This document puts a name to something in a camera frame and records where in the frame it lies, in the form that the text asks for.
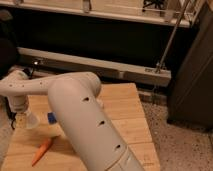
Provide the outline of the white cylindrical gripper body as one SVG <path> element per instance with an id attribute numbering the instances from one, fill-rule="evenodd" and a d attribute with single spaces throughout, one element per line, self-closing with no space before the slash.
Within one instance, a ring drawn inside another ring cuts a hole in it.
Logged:
<path id="1" fill-rule="evenodd" d="M 9 96 L 8 101 L 11 111 L 14 113 L 23 113 L 29 106 L 27 96 Z"/>

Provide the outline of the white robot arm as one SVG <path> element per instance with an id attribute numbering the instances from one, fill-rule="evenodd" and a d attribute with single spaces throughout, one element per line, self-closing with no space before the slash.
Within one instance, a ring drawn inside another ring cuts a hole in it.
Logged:
<path id="1" fill-rule="evenodd" d="M 0 80 L 0 95 L 24 112 L 30 95 L 46 95 L 55 118 L 88 171 L 145 171 L 97 101 L 101 81 L 92 72 Z"/>

